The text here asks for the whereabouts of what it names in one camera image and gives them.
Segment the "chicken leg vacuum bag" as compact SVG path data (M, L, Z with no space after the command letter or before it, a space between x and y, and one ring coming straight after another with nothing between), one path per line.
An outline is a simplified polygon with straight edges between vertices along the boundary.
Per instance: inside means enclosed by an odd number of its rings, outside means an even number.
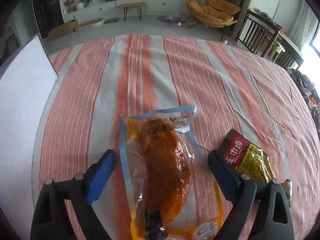
M191 132L195 106L119 118L119 150L133 239L214 239L219 186Z

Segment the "red yellow snack packet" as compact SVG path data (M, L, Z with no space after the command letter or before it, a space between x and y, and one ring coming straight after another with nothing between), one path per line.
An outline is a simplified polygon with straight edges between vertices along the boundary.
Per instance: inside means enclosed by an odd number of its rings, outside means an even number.
M278 179L269 156L235 129L227 133L217 151L227 165L233 166L239 174L250 176L257 183L257 201L263 196L265 184Z

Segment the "white cardboard storage box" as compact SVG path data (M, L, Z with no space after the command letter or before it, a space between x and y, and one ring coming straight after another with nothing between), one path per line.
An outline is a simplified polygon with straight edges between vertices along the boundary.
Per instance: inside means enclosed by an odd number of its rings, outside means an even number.
M30 237L34 145L56 81L38 36L1 66L1 208L21 239Z

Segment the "pink striped tablecloth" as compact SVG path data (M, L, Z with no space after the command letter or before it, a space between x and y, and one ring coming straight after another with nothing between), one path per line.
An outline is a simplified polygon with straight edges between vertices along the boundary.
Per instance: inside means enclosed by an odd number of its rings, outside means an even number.
M37 132L33 198L47 178L69 180L109 148L120 116L193 105L191 131L203 155L230 129L262 148L279 180L293 184L296 239L319 213L319 139L300 91L283 68L223 44L130 34L56 49L57 81Z

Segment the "dark wooden side table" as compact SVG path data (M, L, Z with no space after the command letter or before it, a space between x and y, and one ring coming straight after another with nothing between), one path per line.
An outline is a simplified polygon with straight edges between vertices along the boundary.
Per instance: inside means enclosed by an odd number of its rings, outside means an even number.
M284 31L251 9L246 12L236 40L253 54L272 55L272 60L285 69L299 69L304 62L300 49Z

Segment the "brown cardboard box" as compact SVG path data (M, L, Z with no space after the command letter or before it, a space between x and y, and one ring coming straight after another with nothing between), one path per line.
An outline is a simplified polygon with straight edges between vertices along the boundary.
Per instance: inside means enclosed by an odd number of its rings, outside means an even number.
M78 20L70 20L54 29L48 33L48 38L50 41L56 40L58 38L64 37L74 32L76 26L78 26Z

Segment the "oval cat scratcher bed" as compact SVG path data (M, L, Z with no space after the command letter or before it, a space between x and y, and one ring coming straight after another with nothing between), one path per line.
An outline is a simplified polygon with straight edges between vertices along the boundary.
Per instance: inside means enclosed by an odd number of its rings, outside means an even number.
M82 31L82 30L86 30L86 29L90 29L90 28L95 28L95 27L98 27L98 26L103 25L104 22L105 22L105 19L104 19L104 18L96 18L96 19L93 19L93 20L90 20L90 21L87 21L87 22L85 22L85 23L82 23L82 24L77 25L77 26L74 28L74 31L75 31L75 32L79 32L79 31Z

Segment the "orange lounge chair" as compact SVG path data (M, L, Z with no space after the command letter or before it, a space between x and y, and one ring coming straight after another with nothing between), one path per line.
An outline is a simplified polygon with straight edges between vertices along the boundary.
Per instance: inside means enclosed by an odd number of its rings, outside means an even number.
M241 8L224 0L205 0L199 5L195 0L188 0L187 9L200 22L213 28L223 28L237 22L234 16Z

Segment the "purple round floor mat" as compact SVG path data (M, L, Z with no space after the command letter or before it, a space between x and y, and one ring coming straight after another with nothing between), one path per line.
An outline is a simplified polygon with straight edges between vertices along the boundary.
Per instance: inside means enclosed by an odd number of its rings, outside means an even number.
M184 21L180 19L179 17L174 16L159 16L157 17L157 20L159 22L168 23L168 24L176 24L176 25L182 25Z

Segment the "red flower vase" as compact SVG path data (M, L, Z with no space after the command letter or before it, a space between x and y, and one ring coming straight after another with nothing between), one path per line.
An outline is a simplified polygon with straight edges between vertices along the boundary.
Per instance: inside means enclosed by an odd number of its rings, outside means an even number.
M75 10L75 0L64 0L63 5L66 7L67 13Z

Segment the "white tv cabinet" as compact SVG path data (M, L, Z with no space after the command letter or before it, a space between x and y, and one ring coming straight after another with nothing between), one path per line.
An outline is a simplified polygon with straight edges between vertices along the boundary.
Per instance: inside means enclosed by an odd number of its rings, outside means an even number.
M85 23L96 18L138 17L142 16L174 16L179 17L180 0L114 0L90 5L63 16L63 21L77 19Z

